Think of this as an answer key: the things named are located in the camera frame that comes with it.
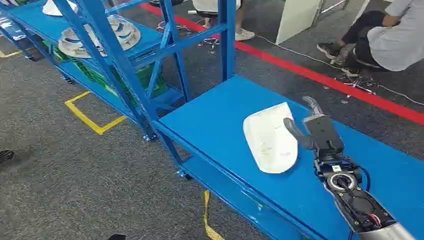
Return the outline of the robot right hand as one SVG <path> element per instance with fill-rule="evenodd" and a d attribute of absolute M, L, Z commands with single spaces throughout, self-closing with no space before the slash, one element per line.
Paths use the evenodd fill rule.
<path fill-rule="evenodd" d="M 283 123 L 288 132 L 304 149 L 313 150 L 317 159 L 335 159 L 337 156 L 342 156 L 344 144 L 330 117 L 323 113 L 313 97 L 303 96 L 302 99 L 312 110 L 312 114 L 302 120 L 307 134 L 296 126 L 294 120 L 286 117 Z"/>

